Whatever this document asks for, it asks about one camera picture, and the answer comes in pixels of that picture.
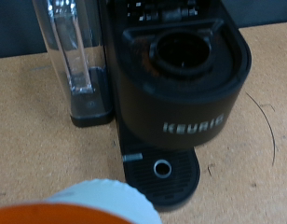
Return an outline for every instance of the black coffee maker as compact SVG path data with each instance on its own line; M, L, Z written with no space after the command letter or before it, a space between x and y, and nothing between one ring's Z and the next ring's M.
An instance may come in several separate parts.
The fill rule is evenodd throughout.
M87 2L101 18L126 180L175 209L198 185L194 147L225 126L249 48L219 0Z

